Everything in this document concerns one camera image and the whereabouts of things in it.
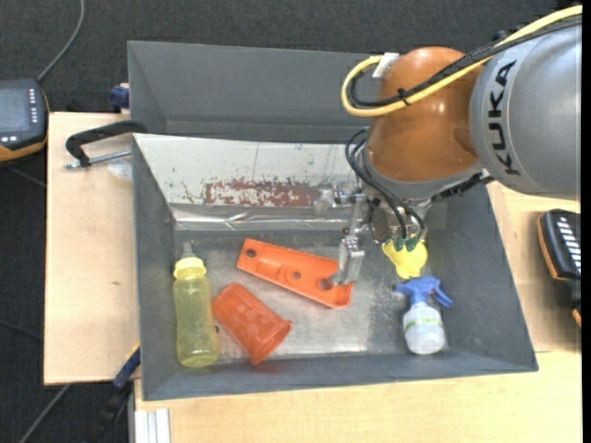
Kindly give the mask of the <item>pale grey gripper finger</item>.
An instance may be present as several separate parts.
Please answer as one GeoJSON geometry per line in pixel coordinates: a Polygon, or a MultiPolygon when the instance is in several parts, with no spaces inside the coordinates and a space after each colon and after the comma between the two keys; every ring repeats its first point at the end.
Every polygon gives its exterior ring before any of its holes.
{"type": "Polygon", "coordinates": [[[347,237],[339,244],[337,263],[337,270],[330,277],[330,282],[334,286],[342,286],[348,283],[350,269],[350,246],[347,237]]]}
{"type": "Polygon", "coordinates": [[[358,280],[366,252],[363,248],[354,248],[350,252],[350,282],[358,280]]]}

